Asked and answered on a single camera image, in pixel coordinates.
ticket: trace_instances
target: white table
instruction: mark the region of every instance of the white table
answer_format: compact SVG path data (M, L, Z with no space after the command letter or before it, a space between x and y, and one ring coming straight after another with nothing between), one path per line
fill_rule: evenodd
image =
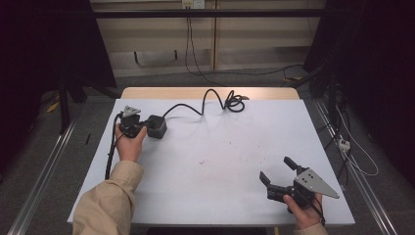
M141 109L141 117L147 118L162 116L177 103L200 110L202 97L117 100L73 208L84 192L104 179L113 119L125 105ZM292 224L294 217L287 213L287 207L268 200L258 178L262 170L273 184L292 185L296 173L283 163L288 156L314 169L339 193L339 199L323 199L327 225L354 224L303 101L245 103L246 109L235 114L221 111L217 100L207 100L203 117L187 108L177 108L167 116L167 132L162 140L145 139L139 164L146 172L136 191L132 223L238 227Z

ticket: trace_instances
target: human hand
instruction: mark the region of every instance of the human hand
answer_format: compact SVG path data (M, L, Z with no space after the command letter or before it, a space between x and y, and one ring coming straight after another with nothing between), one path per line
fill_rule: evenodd
M143 140L147 135L147 126L143 126L134 139L130 139L119 130L119 124L115 128L116 149L121 161L137 162L143 148Z
M297 229L304 229L321 222L320 215L312 207L307 207L302 210L290 195L284 195L283 199L284 202L287 204L288 208L291 210L291 212L293 212L294 216L296 217ZM322 200L323 196L321 194L316 193L315 199L312 202L313 205L320 211L320 205L322 205Z

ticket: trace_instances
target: power cord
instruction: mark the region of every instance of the power cord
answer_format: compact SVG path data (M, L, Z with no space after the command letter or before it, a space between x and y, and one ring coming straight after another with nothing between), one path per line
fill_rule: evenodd
M192 45L192 52L193 52L193 60L195 61L195 65L196 68L198 70L198 72L193 72L189 69L189 66L187 64L187 55L188 55L188 51L189 51L189 41ZM283 87L286 83L286 80L290 80L289 78L286 77L286 70L289 68L293 68L293 67L302 67L302 65L298 64L298 65L291 65L291 66L286 66L282 69L278 69L278 70L272 70L272 71L266 71L266 72L258 72L258 73L250 73L250 72L236 72L236 71L207 71L207 72L202 72L199 68L199 64L198 61L196 59L196 54L195 54L195 45L193 42L193 29L192 29L192 20L190 18L187 18L187 43L186 43L186 53L185 53L185 64L186 64L186 70L193 75L201 75L202 78L208 82L211 82L213 84L219 85L219 86L224 86L226 87L226 85L212 81L210 79L208 79L206 77L206 75L208 74L237 74L237 75L267 75L267 74L272 74L272 73L276 73L279 71L283 72L284 78L283 78L283 84L281 85L281 87Z
M342 122L343 122L343 124L345 125L345 130L347 131L347 133L348 133L348 135L350 136L350 138L351 138L351 140L353 140L353 142L363 151L363 153L365 153L365 155L369 158L369 160L373 163L373 165L375 166L375 168L376 168L376 172L375 173L368 173L368 172L366 172L366 171L364 171L363 169L361 169L354 161L352 161L351 159L350 159L350 157L347 155L347 153L343 150L343 153L345 153L345 156L346 156L346 158L350 161L350 163L355 167L355 168L357 168L360 172L362 172L363 174L365 174L365 175L368 175L368 176L376 176L376 175L378 175L379 174L379 169L378 169L378 166L376 165L376 163L375 163L375 161L372 159L372 157L357 143L357 141L353 138L353 136L351 135L351 133L350 133L350 131L348 130L348 128L346 127L346 122L345 122L345 120L343 119L343 116L342 116L342 113L340 112L340 110L339 110L339 108L336 106L336 110L338 111L338 113L339 113L339 115L340 115L340 118L341 118L341 120L342 120Z
M220 107L222 108L222 110L228 109L230 112L232 113L239 113L241 111L243 111L245 109L245 104L243 102L244 97L241 95L235 95L235 91L231 90L228 94L228 96L226 97L226 100L224 103L222 103L222 100L220 99L219 94L214 90L214 89L209 89L207 90L207 92L205 93L203 102L202 102L202 112L197 111L196 109L194 109L193 107L187 105L187 104L177 104L173 107L171 107L167 112L164 113L164 115L162 116L162 118L165 118L165 116L167 116L168 113L170 113L172 110L174 110L177 107L183 106L183 107L187 107L191 110L193 110L195 113L197 113L198 115L202 116L205 113L205 101L206 101L206 97L208 95L208 93L212 91L217 99L219 100L219 104ZM124 134L122 134L121 136L119 136L116 140L115 140L115 129L116 129L116 121L122 117L123 112L121 112L120 114L117 114L114 118L114 124L113 124L113 136L111 139L111 148L110 148L110 152L108 153L108 161L107 161L107 167L106 167L106 173L105 173L105 179L109 179L110 178L110 172L111 172L111 165L113 163L113 156L114 156L114 152L115 152L115 147L116 147L116 143L118 142L118 140L124 136Z
M165 112L165 114L162 117L165 118L165 116L167 116L168 113L170 113L172 110L174 110L175 108L177 108L179 106L187 107L187 108L191 109L192 111L194 111L196 114L198 114L200 116L203 116L204 112L205 112L205 101L206 101L206 98L207 98L207 95L208 95L209 91L212 91L216 95L217 99L219 100L219 104L220 104L220 107L222 108L222 110L228 109L230 112L239 113L239 112L241 112L245 109L245 104L243 102L243 96L234 95L235 94L234 90L231 90L229 92L228 96L226 97L225 103L222 103L222 100L220 99L219 94L217 94L217 92L214 89L209 89L205 93L204 100L202 102L202 112L199 112L196 109L194 109L193 107L191 107L189 105L186 105L186 104L177 104L177 105L171 107L167 112ZM237 107L239 105L242 106L240 109L234 109L234 107Z
M194 59L194 61L195 61L196 68L198 69L198 72L199 72L199 73L193 73L193 72L191 72L191 71L189 70L188 65L187 65L187 52L188 52L188 50L189 50L189 38L190 38L191 43L192 43L193 59ZM210 82L210 83L216 84L216 85L218 85L218 86L223 86L223 87L226 87L226 85L224 85L224 84L221 84L221 83L219 83L219 82L215 82L215 81L212 81L212 80L208 79L208 78L207 78L207 77L205 77L205 75L201 72L201 69L199 68L199 65L198 65L198 61L196 60L195 45L194 45L194 43L193 43L193 29L192 29L192 20L191 20L190 18L187 18L187 43L186 43L185 64L186 64L186 69L187 69L187 71L188 71L190 74L194 74L194 75L201 75L201 76L202 76L202 78L203 78L204 80L206 80L206 81L208 81L208 82Z
M119 140L119 138L115 141L115 128L116 128L116 121L121 118L122 114L117 114L114 118L114 124L113 124L113 136L111 139L111 148L110 152L108 153L108 161L107 161L107 168L105 171L105 179L110 178L110 172L111 172L111 165L113 163L113 156L115 151L116 142Z

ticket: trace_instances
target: beige jacket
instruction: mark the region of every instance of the beige jacket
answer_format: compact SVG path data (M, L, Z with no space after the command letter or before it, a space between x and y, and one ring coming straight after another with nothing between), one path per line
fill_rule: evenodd
M73 234L129 234L134 214L134 192L144 169L130 161L117 163L106 180L82 195L73 215ZM317 224L296 235L326 235Z

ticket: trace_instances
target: gray carpet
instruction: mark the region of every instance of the gray carpet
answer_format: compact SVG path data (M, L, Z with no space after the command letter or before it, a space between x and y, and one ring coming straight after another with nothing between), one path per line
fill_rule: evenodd
M238 72L256 73L267 71L275 70L238 70ZM286 71L286 77L302 75L304 75L304 71L299 68ZM281 86L283 77L282 72L267 75L224 73L207 75L208 79L226 86L263 87ZM199 75L189 73L120 78L117 84L118 89L114 89L117 92L128 86L217 86ZM85 90L88 93L86 103L81 105L71 104L70 106L71 110L82 106L82 113L26 234L71 233L71 226L66 221L77 196L76 190L83 182L114 104L114 100L100 96L95 90L88 88ZM317 112L314 101L309 96L306 85L299 89L299 94L308 108L315 127L323 126L324 122ZM353 137L374 158L380 169L380 174L375 177L367 177L368 181L391 217L397 233L412 234L412 231L415 231L415 224L411 221L411 218L415 217L414 188L391 166L382 148L368 138L367 130L364 124L361 123L360 118L353 112L352 104L347 111L351 119ZM41 111L25 147L3 175L3 182L0 184L0 234L6 234L9 231L19 209L30 192L31 186L56 143L59 130L59 110L52 114ZM90 135L90 138L88 144L86 144L88 135ZM323 146L331 139L327 130L321 131L319 136ZM371 162L361 151L353 148L353 144L352 153L362 168L373 172L374 168ZM342 165L342 161L334 144L327 149L327 155L334 171L337 172ZM340 178L340 183L346 183L345 173ZM346 188L346 191L344 191L345 197L356 224L328 228L329 233L382 234L351 176ZM134 231L137 234L142 234L145 230L138 229ZM292 227L281 227L280 233L291 234L291 230Z

